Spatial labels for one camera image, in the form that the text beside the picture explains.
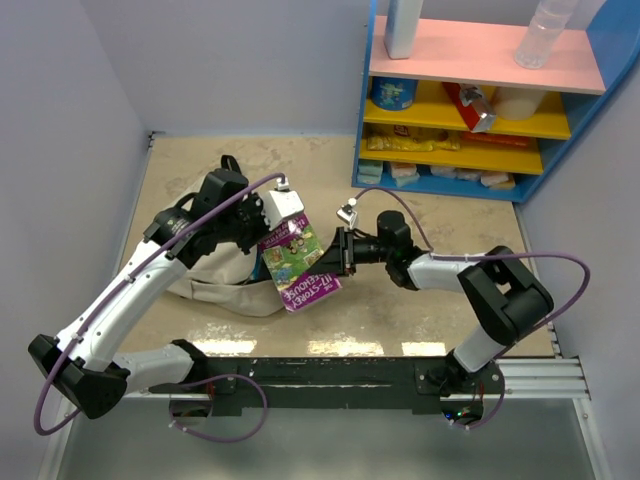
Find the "colourful box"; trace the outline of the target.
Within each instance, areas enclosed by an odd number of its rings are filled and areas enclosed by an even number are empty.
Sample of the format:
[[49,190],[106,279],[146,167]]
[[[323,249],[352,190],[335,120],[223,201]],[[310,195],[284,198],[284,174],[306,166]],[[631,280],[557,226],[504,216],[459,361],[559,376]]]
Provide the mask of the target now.
[[335,274],[311,274],[324,249],[302,213],[280,224],[260,244],[259,251],[284,308],[296,313],[338,292]]

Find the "beige student backpack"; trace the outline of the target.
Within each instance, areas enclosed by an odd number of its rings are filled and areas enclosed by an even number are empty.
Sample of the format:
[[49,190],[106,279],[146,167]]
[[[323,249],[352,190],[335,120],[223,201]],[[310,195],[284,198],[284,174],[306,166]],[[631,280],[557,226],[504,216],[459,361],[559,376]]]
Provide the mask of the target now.
[[[236,159],[221,157],[221,166],[203,177],[174,205],[156,216],[159,244],[165,243],[215,206],[249,185]],[[283,301],[258,253],[258,244],[244,255],[235,244],[219,242],[219,215],[185,238],[178,257],[190,269],[168,291],[180,297],[218,305],[249,317],[266,317],[284,308]]]

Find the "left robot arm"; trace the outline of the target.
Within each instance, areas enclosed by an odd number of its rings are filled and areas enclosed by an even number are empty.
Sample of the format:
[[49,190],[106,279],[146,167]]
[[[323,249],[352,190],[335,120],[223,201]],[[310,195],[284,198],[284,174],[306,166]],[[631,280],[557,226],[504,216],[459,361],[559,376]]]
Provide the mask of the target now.
[[160,211],[132,257],[96,300],[54,336],[40,334],[28,352],[77,412],[97,419],[127,394],[175,384],[185,392],[207,380],[207,356],[186,340],[122,356],[118,349],[147,310],[203,257],[221,244],[243,254],[282,222],[278,190],[259,193],[240,172],[218,168],[196,192]]

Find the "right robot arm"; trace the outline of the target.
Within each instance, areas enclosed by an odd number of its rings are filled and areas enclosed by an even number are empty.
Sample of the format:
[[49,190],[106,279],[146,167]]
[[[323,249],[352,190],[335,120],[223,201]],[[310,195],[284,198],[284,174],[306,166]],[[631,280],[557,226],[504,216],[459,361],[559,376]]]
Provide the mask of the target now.
[[464,294],[479,326],[425,377],[442,391],[466,393],[480,382],[487,364],[554,309],[551,294],[511,254],[509,248],[498,246],[478,260],[438,257],[414,244],[401,212],[386,210],[377,217],[375,235],[338,227],[310,273],[349,276],[360,264],[382,263],[400,288]]

